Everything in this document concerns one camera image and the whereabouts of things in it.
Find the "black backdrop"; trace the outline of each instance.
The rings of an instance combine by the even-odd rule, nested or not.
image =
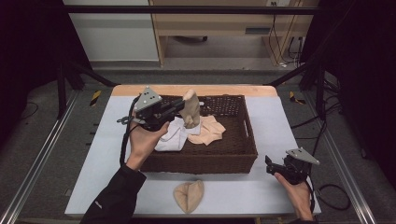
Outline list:
[[[321,1],[333,7],[343,1]],[[356,1],[332,37],[324,67],[338,77],[340,101],[369,158],[396,188],[396,2]],[[332,18],[316,16],[302,60],[318,46]]]
[[[56,80],[61,62],[91,68],[68,14],[39,9],[48,5],[64,3],[0,0],[0,146],[19,121],[29,91]],[[77,71],[64,67],[64,73],[82,83]]]

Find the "brown woven basket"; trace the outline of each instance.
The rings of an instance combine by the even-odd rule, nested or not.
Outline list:
[[[165,102],[176,96],[164,96]],[[221,140],[206,146],[186,141],[181,151],[153,151],[141,171],[186,174],[247,174],[257,159],[257,149],[243,95],[198,97],[201,116],[215,116],[226,131]]]

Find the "human hand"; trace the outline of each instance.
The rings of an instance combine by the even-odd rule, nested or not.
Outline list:
[[[305,221],[314,220],[310,209],[310,191],[305,182],[298,185],[292,185],[280,173],[275,173],[274,176],[288,192],[289,199],[294,207],[297,218]]]
[[[131,154],[126,165],[133,169],[139,170],[146,158],[157,146],[160,138],[168,132],[169,122],[166,122],[159,131],[150,132],[140,127],[136,122],[131,123],[131,133],[129,139],[131,142]]]

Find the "beige cloth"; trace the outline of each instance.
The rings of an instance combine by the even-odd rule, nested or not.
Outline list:
[[[197,180],[194,183],[186,182],[174,190],[177,205],[184,213],[193,212],[204,197],[204,182]]]
[[[178,113],[184,119],[184,127],[191,129],[200,124],[199,99],[194,90],[189,90],[183,95],[184,109]]]
[[[214,116],[201,117],[201,133],[189,134],[188,139],[194,144],[209,145],[211,142],[222,139],[225,132],[224,126],[218,123]]]

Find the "table surface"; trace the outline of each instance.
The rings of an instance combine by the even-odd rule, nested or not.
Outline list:
[[[286,191],[272,175],[266,173],[264,161],[265,155],[268,155],[273,162],[283,164],[286,150],[297,148],[275,88],[249,85],[150,87],[160,95],[181,96],[190,89],[198,95],[245,95],[259,156],[249,174],[145,173],[147,180],[138,193],[134,217],[268,217],[294,214]],[[82,217],[120,167],[120,143],[125,130],[116,120],[126,116],[132,100],[144,88],[146,85],[114,88],[67,205],[67,215]],[[204,181],[204,198],[195,211],[186,215],[177,206],[173,190],[181,183],[197,179]],[[320,213],[318,204],[314,213]]]

